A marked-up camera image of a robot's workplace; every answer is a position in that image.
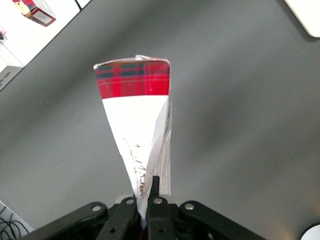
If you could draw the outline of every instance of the cable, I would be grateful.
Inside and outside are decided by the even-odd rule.
[[[26,231],[26,233],[29,234],[28,229],[27,229],[21,222],[19,222],[18,220],[13,220],[12,223],[14,223],[14,222],[20,224],[20,225],[24,228],[24,230]]]
[[[5,206],[5,207],[0,211],[0,214],[3,213],[6,208],[7,208],[7,207]],[[3,218],[0,217],[0,220],[2,221],[2,222],[0,222],[0,224],[6,224],[6,226],[2,229],[2,231],[0,231],[0,233],[1,233],[1,234],[0,234],[1,240],[3,240],[3,233],[5,233],[5,234],[8,236],[8,238],[11,239],[10,236],[9,236],[9,234],[7,233],[7,231],[4,230],[6,227],[9,227],[9,228],[10,228],[10,231],[11,231],[11,233],[12,233],[12,236],[14,237],[14,239],[17,239],[16,233],[15,233],[12,225],[14,225],[14,226],[17,228],[17,231],[18,231],[18,233],[19,233],[19,238],[21,238],[21,231],[20,231],[20,228],[18,227],[17,224],[20,224],[20,225],[24,228],[24,230],[27,232],[27,234],[29,234],[28,229],[27,229],[20,221],[18,221],[18,220],[12,220],[12,219],[13,219],[13,216],[14,216],[14,213],[12,212],[11,215],[10,215],[9,221],[6,221],[6,220],[4,220]]]
[[[14,215],[14,213],[11,213],[11,216],[10,216],[10,219],[9,219],[9,223],[10,223],[10,225],[11,225],[11,224],[15,225],[15,227],[18,229],[18,232],[19,232],[19,238],[21,238],[20,228],[17,226],[17,224],[15,224],[15,223],[13,223],[13,221],[11,221],[13,215]]]
[[[6,206],[0,211],[0,214],[2,214],[4,212],[4,210],[6,210]]]
[[[79,10],[81,11],[82,10],[82,7],[80,6],[79,2],[77,0],[74,0],[76,5],[78,6]]]
[[[1,217],[0,217],[0,220],[1,220],[2,222],[6,223],[6,226],[5,226],[3,229],[5,229],[7,226],[9,226],[10,231],[11,231],[12,236],[14,237],[14,239],[17,239],[17,237],[16,237],[16,234],[15,234],[15,231],[14,231],[13,228],[11,227],[11,224],[13,224],[13,225],[16,226],[16,228],[18,229],[18,232],[19,232],[19,236],[21,237],[20,229],[19,229],[19,227],[18,227],[15,223],[12,223],[12,222],[9,223],[8,221],[5,221],[5,220],[4,220],[3,218],[1,218]]]
[[[3,237],[2,237],[2,234],[3,234],[3,233],[5,233],[5,234],[6,234],[6,236],[8,237],[8,239],[7,239],[7,240],[12,240],[12,239],[11,239],[11,237],[9,236],[9,234],[8,234],[5,230],[0,231],[0,234],[1,234],[1,240],[4,240],[4,239],[3,239]]]

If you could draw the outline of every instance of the red plaid paper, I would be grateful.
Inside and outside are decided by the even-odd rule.
[[[102,99],[169,95],[170,65],[166,61],[102,65],[95,74]]]

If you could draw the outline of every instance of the gray desk surface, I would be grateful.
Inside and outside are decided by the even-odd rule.
[[[320,222],[320,41],[282,0],[92,0],[0,93],[3,202],[38,228],[131,193],[93,65],[135,54],[172,63],[177,203],[269,240]]]

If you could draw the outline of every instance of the red box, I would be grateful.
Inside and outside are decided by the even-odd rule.
[[[44,27],[52,24],[56,17],[45,0],[12,0],[23,16]]]

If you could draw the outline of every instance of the screw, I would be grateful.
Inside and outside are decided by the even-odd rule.
[[[187,210],[193,210],[195,208],[195,206],[193,206],[191,203],[187,203],[186,205],[184,205],[184,207]]]
[[[161,199],[161,198],[155,198],[155,199],[153,200],[153,203],[154,203],[154,204],[161,204],[161,203],[162,203],[162,199]]]
[[[135,200],[133,200],[133,199],[128,199],[127,201],[126,201],[126,204],[133,204],[135,202]]]
[[[91,208],[92,212],[98,212],[100,209],[101,209],[101,207],[98,205]]]

